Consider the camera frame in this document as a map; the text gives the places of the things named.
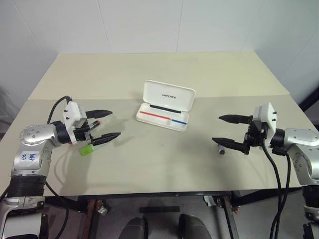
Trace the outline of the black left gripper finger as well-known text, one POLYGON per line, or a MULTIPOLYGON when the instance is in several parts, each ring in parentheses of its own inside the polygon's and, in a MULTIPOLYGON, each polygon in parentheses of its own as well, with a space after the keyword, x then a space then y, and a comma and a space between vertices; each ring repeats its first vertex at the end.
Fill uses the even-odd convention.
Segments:
POLYGON ((119 135, 121 135, 120 132, 112 132, 112 133, 104 134, 98 138, 94 138, 93 145, 96 146, 96 145, 108 143, 108 142, 112 141, 113 139, 117 138, 119 135))
POLYGON ((86 119, 100 119, 111 115, 113 112, 109 110, 92 110, 86 112, 86 119))

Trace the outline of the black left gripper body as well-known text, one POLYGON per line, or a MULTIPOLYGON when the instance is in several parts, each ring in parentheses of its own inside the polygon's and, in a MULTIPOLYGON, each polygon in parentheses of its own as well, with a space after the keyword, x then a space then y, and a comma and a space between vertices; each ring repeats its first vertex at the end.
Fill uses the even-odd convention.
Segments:
POLYGON ((87 120, 79 128, 75 128, 74 135, 77 141, 86 141, 88 144, 93 142, 92 130, 98 126, 98 121, 88 123, 87 120))

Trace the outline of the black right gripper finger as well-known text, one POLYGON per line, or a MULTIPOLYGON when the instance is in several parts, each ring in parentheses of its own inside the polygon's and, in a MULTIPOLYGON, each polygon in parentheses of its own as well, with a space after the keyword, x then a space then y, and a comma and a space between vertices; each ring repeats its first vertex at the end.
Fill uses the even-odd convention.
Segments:
POLYGON ((244 143, 239 143, 233 139, 222 138, 222 137, 213 137, 212 140, 216 142, 217 144, 222 145, 223 147, 240 151, 246 155, 249 154, 250 146, 244 143))
POLYGON ((220 116, 219 119, 234 124, 251 124, 252 116, 243 116, 243 115, 223 115, 220 116))

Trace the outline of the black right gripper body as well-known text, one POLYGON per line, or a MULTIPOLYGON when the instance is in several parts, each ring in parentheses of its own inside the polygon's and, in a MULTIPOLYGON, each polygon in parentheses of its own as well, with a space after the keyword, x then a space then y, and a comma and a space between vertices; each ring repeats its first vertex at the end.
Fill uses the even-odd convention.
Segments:
POLYGON ((248 130, 245 133, 243 144, 245 149, 244 154, 248 155, 250 147, 262 145, 262 141, 267 138, 268 125, 260 120, 253 120, 253 116, 248 116, 248 130))

